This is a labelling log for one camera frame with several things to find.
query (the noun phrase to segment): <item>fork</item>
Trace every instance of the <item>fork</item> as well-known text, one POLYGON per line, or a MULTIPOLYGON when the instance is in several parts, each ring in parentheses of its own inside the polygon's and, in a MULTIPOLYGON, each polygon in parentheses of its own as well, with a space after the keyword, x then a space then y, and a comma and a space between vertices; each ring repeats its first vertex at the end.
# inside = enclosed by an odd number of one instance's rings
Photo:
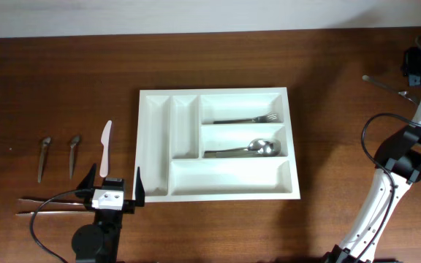
POLYGON ((225 123, 271 123, 279 122, 277 113, 269 113, 267 115, 258 116, 256 118, 246 118, 239 120, 229 120, 229 121, 214 121, 214 124, 225 124, 225 123))

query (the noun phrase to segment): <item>cutlery organizer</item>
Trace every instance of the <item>cutlery organizer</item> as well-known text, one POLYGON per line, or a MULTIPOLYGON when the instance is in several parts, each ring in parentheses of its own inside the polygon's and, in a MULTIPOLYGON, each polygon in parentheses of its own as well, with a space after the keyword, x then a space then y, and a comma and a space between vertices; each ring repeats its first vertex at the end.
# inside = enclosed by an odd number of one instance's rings
POLYGON ((141 91, 134 183, 138 167, 146 202, 299 199, 287 89, 141 91), (268 113, 278 120, 213 124, 268 113), (280 141, 280 154, 204 157, 256 138, 280 141))

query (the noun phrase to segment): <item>white plastic knife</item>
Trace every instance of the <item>white plastic knife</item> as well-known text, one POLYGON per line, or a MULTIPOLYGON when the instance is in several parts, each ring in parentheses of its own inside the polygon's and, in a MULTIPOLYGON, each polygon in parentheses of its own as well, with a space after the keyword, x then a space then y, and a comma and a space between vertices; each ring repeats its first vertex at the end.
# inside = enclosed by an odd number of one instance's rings
POLYGON ((111 121, 103 128, 102 138, 100 142, 103 144, 102 163, 100 164, 100 176, 103 178, 108 175, 108 144, 110 142, 111 121))

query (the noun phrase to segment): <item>wooden table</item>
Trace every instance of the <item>wooden table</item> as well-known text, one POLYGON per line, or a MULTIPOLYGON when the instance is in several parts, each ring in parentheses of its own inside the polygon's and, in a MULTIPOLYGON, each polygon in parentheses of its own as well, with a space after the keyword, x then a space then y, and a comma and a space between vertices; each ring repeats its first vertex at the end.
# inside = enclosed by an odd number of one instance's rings
MULTIPOLYGON (((372 75, 406 87, 400 65, 421 28, 270 31, 0 39, 0 262, 56 262, 29 234, 35 206, 21 196, 74 189, 102 155, 107 120, 110 176, 132 178, 139 90, 286 86, 301 200, 153 203, 125 216, 118 260, 125 262, 286 262, 322 256, 349 231, 374 167, 360 131, 375 113, 415 107, 364 83, 372 75), (69 180, 69 141, 82 135, 69 180), (39 142, 53 141, 42 183, 39 142)), ((368 148, 403 126, 378 120, 368 148)), ((74 232, 92 215, 40 216, 35 232, 73 262, 74 232)), ((421 182, 403 198, 377 258, 421 262, 421 182)))

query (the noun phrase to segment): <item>white wall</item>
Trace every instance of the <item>white wall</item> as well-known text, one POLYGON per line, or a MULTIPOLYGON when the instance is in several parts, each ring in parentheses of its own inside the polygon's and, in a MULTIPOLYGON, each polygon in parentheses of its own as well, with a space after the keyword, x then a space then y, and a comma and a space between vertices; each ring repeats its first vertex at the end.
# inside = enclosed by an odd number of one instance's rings
POLYGON ((0 37, 421 26, 421 0, 0 0, 0 37))

